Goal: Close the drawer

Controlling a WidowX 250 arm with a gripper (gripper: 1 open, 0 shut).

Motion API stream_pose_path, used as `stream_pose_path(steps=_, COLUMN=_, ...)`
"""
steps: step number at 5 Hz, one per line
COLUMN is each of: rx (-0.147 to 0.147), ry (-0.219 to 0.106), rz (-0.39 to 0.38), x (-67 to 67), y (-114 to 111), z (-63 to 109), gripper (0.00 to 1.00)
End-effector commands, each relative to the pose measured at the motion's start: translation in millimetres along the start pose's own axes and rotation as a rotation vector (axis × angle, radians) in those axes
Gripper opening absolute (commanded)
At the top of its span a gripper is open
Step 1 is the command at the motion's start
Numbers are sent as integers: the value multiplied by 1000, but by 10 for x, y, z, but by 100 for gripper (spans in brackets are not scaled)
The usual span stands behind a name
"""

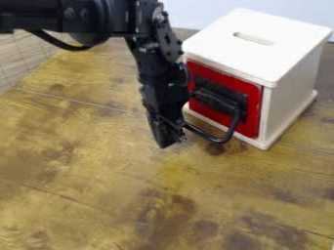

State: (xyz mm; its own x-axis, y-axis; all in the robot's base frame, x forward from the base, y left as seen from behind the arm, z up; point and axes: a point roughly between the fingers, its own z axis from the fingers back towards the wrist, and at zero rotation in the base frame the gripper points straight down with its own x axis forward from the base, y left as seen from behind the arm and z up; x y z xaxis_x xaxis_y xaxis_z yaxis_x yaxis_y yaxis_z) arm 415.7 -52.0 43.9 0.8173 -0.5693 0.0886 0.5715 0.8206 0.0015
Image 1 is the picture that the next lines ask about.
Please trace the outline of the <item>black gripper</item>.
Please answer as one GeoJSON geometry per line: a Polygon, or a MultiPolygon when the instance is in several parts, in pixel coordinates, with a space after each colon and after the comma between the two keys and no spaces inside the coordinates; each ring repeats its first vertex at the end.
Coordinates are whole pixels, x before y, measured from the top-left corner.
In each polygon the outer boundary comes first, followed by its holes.
{"type": "Polygon", "coordinates": [[[139,89],[155,142],[166,148],[186,139],[183,106],[190,99],[190,71],[182,62],[168,62],[156,48],[135,48],[139,89]]]}

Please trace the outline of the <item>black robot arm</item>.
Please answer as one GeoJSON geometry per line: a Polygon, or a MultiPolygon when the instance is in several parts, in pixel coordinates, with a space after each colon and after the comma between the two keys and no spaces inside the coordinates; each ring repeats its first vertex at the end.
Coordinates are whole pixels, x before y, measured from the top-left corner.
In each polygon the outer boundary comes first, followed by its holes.
{"type": "Polygon", "coordinates": [[[122,37],[138,65],[154,139],[162,148],[182,141],[190,71],[159,0],[0,0],[0,33],[17,29],[73,52],[122,37]]]}

